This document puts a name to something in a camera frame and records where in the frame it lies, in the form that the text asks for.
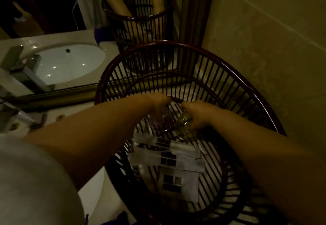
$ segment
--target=person's left hand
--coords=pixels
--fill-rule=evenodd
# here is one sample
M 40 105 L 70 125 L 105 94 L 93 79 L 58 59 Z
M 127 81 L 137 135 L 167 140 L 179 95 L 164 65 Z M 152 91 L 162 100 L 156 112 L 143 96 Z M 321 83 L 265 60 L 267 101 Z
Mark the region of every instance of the person's left hand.
M 152 108 L 149 112 L 149 116 L 152 117 L 156 122 L 162 122 L 162 111 L 166 105 L 171 104 L 171 97 L 162 94 L 161 92 L 151 92 L 144 94 L 152 102 Z

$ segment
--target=marble wall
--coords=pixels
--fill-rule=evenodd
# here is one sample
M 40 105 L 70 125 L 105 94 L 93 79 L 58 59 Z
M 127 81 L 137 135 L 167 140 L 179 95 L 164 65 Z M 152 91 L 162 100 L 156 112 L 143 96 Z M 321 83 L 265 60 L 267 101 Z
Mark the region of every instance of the marble wall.
M 213 0 L 202 47 L 242 73 L 287 134 L 326 156 L 326 0 Z

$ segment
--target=glass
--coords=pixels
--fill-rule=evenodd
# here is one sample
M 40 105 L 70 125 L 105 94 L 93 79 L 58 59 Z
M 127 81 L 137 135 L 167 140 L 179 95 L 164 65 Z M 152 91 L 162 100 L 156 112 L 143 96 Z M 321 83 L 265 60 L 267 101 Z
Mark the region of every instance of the glass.
M 175 123 L 174 130 L 177 136 L 182 140 L 189 140 L 197 136 L 197 131 L 189 132 L 189 127 L 192 123 L 192 118 L 190 114 L 185 110 L 177 122 Z
M 167 130 L 171 129 L 174 124 L 172 112 L 168 107 L 162 111 L 161 122 L 154 121 L 151 117 L 149 117 L 148 121 L 149 126 L 152 128 L 152 130 L 157 132 L 166 132 Z

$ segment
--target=white oval object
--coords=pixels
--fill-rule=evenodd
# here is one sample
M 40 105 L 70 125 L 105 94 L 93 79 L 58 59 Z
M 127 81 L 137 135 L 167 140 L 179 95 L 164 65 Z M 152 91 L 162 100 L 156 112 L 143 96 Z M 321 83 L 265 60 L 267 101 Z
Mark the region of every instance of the white oval object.
M 100 198 L 103 188 L 104 172 L 105 169 L 103 167 L 78 192 L 78 195 L 82 201 L 81 203 L 84 208 L 84 213 L 85 215 L 89 214 L 89 217 L 91 217 L 91 214 L 93 213 L 96 204 L 98 203 L 98 199 Z
M 73 44 L 49 48 L 40 52 L 35 73 L 47 85 L 63 83 L 95 70 L 105 59 L 98 46 Z

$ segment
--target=chrome faucet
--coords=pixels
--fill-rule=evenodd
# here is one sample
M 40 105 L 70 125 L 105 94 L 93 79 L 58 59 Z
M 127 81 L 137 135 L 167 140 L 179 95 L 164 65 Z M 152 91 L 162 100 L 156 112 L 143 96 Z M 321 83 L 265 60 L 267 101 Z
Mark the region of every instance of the chrome faucet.
M 34 54 L 30 57 L 20 59 L 19 57 L 23 48 L 23 46 L 11 47 L 1 62 L 0 68 L 8 72 L 11 76 L 13 76 L 35 94 L 51 91 L 51 87 L 46 85 L 35 74 L 40 62 L 40 56 L 38 54 Z

